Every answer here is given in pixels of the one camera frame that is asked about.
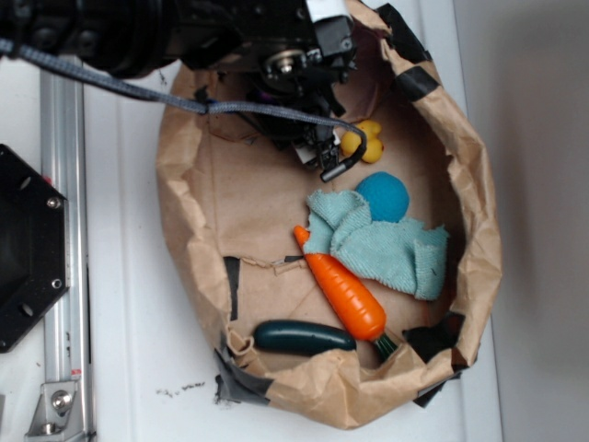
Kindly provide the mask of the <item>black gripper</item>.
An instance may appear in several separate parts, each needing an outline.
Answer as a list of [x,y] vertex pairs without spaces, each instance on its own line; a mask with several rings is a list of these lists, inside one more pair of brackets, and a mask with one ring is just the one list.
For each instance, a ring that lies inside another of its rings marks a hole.
[[235,114],[281,149],[309,151],[308,165],[329,181],[358,161],[340,158],[334,134],[345,109],[333,87],[355,67],[352,29],[343,1],[181,1],[179,58],[245,75],[245,98],[206,99],[209,112]]

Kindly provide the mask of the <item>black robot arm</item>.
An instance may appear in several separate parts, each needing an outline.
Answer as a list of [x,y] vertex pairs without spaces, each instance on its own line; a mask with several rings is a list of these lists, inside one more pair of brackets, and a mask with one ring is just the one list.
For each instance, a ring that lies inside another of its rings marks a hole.
[[[366,150],[341,158],[334,134],[344,109],[333,88],[355,67],[352,28],[342,1],[5,1],[1,53],[125,97],[235,114],[279,147],[309,148],[330,181]],[[176,61],[244,74],[252,90],[219,101],[132,85]]]

